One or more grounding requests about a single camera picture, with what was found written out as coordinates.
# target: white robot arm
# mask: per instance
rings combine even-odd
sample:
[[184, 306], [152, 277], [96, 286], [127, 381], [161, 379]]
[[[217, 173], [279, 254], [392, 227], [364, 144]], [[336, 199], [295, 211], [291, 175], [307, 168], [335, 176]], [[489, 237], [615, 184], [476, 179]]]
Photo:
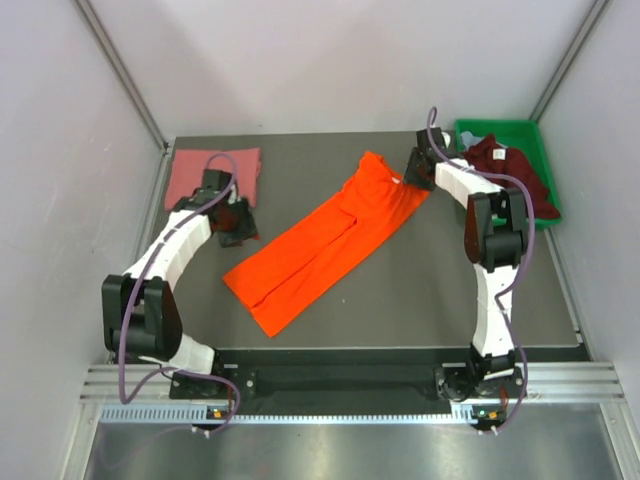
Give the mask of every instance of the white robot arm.
[[[448, 135], [435, 131], [442, 149]], [[425, 131], [417, 132], [418, 147], [412, 151], [404, 180], [419, 188], [436, 187], [449, 192], [467, 209], [465, 251], [473, 264], [478, 283], [477, 323], [467, 360], [471, 382], [479, 384], [513, 375], [515, 349], [504, 314], [511, 318], [511, 293], [496, 295], [513, 282], [520, 258], [527, 248], [526, 207], [518, 189], [500, 186], [470, 173], [473, 167], [462, 158], [450, 158], [455, 164], [442, 162], [428, 144]], [[493, 226], [498, 215], [506, 225]]]
[[222, 247], [239, 245], [257, 235], [247, 200], [238, 197], [235, 185], [220, 202], [194, 214], [195, 210], [206, 208], [203, 206], [210, 204], [230, 181], [228, 173], [205, 170], [201, 187], [178, 202], [147, 252], [122, 275], [109, 275], [105, 279], [102, 310], [108, 350], [118, 351], [126, 305], [133, 285], [143, 276], [129, 323], [127, 352], [141, 360], [179, 370], [216, 373], [219, 362], [215, 349], [183, 333], [173, 290], [196, 251], [214, 233]]

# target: folded clothing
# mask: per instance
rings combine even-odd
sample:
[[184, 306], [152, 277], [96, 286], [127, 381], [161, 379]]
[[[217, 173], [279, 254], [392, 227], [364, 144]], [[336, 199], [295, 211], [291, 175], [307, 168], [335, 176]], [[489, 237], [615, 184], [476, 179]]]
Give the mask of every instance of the folded clothing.
[[[479, 144], [483, 138], [484, 137], [476, 137], [469, 131], [465, 131], [460, 134], [460, 141], [462, 142], [465, 150], [469, 150], [474, 145]], [[502, 143], [499, 143], [498, 145], [500, 145], [502, 148], [507, 148], [507, 145], [503, 145]]]
[[387, 240], [427, 195], [367, 152], [340, 192], [224, 282], [272, 337]]
[[[495, 136], [490, 134], [463, 152], [463, 155], [465, 160], [480, 172], [510, 175], [524, 183], [531, 194], [536, 218], [560, 218], [558, 209], [547, 201], [549, 189], [542, 183], [521, 150], [511, 147], [504, 149], [496, 142]], [[492, 182], [502, 187], [515, 187], [505, 180]]]
[[[220, 150], [177, 150], [171, 167], [171, 178], [164, 197], [165, 210], [171, 210], [182, 197], [193, 195], [193, 191], [202, 182], [202, 173], [209, 159]], [[256, 206], [256, 184], [260, 174], [260, 149], [231, 150], [228, 152], [237, 164], [237, 184], [241, 197], [246, 197], [249, 205]], [[231, 172], [231, 163], [227, 158], [215, 158], [210, 169]]]

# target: green plastic tray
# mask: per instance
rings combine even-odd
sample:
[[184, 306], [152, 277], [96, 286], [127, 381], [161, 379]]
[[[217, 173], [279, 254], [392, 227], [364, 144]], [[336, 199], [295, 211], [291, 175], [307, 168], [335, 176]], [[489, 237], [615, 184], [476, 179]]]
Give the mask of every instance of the green plastic tray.
[[[496, 136], [499, 143], [514, 147], [527, 156], [529, 163], [538, 174], [542, 183], [549, 188], [550, 201], [560, 212], [560, 199], [556, 190], [549, 159], [542, 143], [540, 130], [535, 122], [529, 120], [481, 120], [481, 119], [459, 119], [456, 120], [456, 145], [459, 151], [464, 151], [464, 145], [460, 139], [462, 132], [471, 132], [477, 137], [486, 137], [490, 133]], [[551, 225], [557, 225], [562, 221], [562, 217], [546, 220], [536, 218], [536, 228], [545, 229]], [[504, 225], [505, 220], [496, 218], [494, 225]]]

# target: orange pants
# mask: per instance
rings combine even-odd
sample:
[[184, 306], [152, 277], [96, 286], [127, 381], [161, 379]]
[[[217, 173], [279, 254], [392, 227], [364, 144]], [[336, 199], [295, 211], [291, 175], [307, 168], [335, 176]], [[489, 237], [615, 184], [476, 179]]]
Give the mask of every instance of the orange pants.
[[224, 276], [273, 337], [395, 232], [428, 192], [365, 153], [340, 192]]

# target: pink towel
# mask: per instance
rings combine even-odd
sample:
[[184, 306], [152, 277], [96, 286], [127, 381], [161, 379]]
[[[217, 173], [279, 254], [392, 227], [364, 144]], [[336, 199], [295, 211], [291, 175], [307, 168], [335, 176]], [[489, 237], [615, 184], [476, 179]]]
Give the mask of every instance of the pink towel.
[[[202, 172], [207, 161], [220, 150], [178, 150], [171, 167], [169, 187], [164, 197], [165, 210], [171, 210], [182, 197], [188, 197], [200, 186]], [[260, 173], [260, 149], [231, 150], [238, 164], [238, 190], [241, 197], [247, 197], [249, 205], [256, 206], [256, 182]], [[231, 164], [224, 157], [218, 157], [209, 168], [231, 172]]]

